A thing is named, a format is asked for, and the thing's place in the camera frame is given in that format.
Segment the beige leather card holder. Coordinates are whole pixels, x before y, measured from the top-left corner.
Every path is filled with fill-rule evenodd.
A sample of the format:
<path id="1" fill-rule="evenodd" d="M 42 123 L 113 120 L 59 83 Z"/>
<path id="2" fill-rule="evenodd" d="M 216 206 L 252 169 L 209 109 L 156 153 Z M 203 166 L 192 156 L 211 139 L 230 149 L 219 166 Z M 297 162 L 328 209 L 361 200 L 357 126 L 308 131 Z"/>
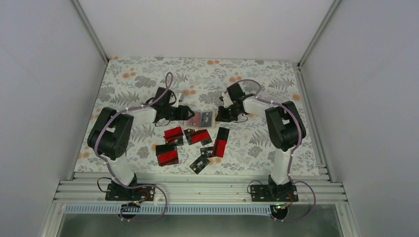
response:
<path id="1" fill-rule="evenodd" d="M 215 128 L 215 110 L 194 111 L 195 115 L 184 122 L 186 128 L 209 129 Z"/>

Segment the black VIP card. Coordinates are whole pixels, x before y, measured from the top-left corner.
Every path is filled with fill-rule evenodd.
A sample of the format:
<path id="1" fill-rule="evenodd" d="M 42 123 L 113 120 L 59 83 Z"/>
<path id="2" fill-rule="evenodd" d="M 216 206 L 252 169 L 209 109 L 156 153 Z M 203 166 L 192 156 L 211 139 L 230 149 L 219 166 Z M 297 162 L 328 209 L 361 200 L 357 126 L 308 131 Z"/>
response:
<path id="1" fill-rule="evenodd" d="M 201 114 L 202 114 L 201 127 L 202 128 L 212 127 L 213 111 L 205 111 L 205 112 L 201 112 Z"/>

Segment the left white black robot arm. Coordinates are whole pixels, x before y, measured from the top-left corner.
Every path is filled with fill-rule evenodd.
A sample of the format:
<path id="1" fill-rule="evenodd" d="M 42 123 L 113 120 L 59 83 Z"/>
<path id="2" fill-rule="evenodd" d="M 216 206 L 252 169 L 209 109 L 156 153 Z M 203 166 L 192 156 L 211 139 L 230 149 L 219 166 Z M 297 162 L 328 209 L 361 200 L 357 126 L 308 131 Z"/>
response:
<path id="1" fill-rule="evenodd" d="M 137 195 L 138 187 L 132 183 L 135 174 L 123 155 L 126 153 L 131 129 L 135 125 L 152 124 L 161 119 L 185 121 L 195 113 L 189 106 L 180 105 L 180 95 L 168 88 L 158 88 L 155 97 L 145 104 L 118 111 L 104 107 L 88 136 L 87 145 L 102 159 L 112 180 L 119 185 L 118 194 L 126 200 Z"/>

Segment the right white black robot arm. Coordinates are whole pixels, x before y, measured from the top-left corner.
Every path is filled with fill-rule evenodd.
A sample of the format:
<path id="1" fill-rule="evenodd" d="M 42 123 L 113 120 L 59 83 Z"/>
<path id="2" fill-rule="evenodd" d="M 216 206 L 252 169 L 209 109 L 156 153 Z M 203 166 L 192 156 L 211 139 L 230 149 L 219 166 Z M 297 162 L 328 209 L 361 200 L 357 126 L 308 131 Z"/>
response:
<path id="1" fill-rule="evenodd" d="M 295 150 L 306 136 L 306 129 L 292 101 L 268 101 L 257 94 L 245 94 L 236 82 L 220 96 L 216 121 L 238 121 L 238 115 L 255 114 L 266 120 L 268 135 L 275 147 L 274 168 L 267 184 L 268 196 L 280 201 L 292 188 L 291 164 Z"/>

